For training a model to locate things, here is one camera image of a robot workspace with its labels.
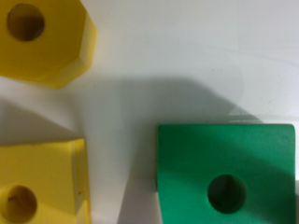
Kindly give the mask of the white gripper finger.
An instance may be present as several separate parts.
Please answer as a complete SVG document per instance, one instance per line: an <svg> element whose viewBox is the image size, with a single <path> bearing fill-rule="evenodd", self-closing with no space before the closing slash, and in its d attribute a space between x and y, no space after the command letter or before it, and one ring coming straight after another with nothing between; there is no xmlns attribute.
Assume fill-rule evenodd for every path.
<svg viewBox="0 0 299 224"><path fill-rule="evenodd" d="M163 224L156 183L152 178L128 180L118 224Z"/></svg>

